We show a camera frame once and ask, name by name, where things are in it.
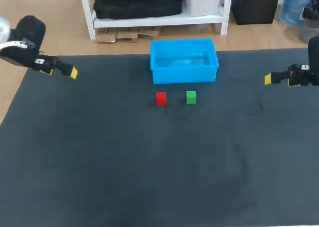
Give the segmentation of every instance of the black cabinet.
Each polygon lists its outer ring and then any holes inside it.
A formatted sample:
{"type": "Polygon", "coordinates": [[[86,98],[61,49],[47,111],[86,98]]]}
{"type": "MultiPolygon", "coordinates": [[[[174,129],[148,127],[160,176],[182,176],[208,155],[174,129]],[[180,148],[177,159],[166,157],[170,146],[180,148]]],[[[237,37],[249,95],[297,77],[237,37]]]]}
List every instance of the black cabinet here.
{"type": "Polygon", "coordinates": [[[278,0],[233,0],[232,11],[237,24],[271,24],[278,0]]]}

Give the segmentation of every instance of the cardboard box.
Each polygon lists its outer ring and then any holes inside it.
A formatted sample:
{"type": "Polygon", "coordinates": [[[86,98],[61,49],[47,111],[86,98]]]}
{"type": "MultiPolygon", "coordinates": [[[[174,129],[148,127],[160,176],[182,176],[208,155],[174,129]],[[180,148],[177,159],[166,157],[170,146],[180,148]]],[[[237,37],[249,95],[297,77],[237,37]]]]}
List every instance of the cardboard box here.
{"type": "Polygon", "coordinates": [[[115,43],[118,29],[117,28],[97,28],[96,42],[98,43],[115,43]]]}
{"type": "Polygon", "coordinates": [[[160,26],[141,27],[139,37],[154,40],[160,35],[160,30],[160,26]]]}
{"type": "Polygon", "coordinates": [[[132,43],[138,42],[139,28],[138,27],[119,28],[117,39],[118,39],[118,41],[128,41],[128,42],[132,42],[132,43]]]}

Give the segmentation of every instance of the blue water jug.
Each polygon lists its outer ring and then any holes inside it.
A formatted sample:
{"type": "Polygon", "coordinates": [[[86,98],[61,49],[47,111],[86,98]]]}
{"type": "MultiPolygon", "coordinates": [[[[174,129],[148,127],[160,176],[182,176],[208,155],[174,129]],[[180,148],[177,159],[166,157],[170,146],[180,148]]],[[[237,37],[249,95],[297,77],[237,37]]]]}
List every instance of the blue water jug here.
{"type": "Polygon", "coordinates": [[[309,0],[284,0],[280,21],[288,25],[302,25],[301,15],[309,0]]]}

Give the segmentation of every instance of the white plastic box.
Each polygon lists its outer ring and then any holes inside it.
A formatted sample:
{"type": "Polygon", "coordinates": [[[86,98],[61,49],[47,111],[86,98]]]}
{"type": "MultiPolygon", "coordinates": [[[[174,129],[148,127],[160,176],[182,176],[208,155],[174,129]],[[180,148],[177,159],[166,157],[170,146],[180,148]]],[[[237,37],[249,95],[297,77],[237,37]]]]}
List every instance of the white plastic box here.
{"type": "Polygon", "coordinates": [[[220,0],[184,0],[190,16],[217,14],[220,0]]]}

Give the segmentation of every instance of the black bag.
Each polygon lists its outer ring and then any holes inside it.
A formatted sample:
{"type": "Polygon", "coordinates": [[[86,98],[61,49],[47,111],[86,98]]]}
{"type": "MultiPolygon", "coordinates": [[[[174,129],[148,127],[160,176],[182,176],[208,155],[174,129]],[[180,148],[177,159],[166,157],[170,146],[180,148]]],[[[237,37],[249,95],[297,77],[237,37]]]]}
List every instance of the black bag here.
{"type": "Polygon", "coordinates": [[[182,0],[95,0],[98,19],[134,19],[180,14],[182,0]]]}
{"type": "Polygon", "coordinates": [[[303,18],[310,20],[319,20],[319,0],[310,0],[303,11],[303,18]]]}

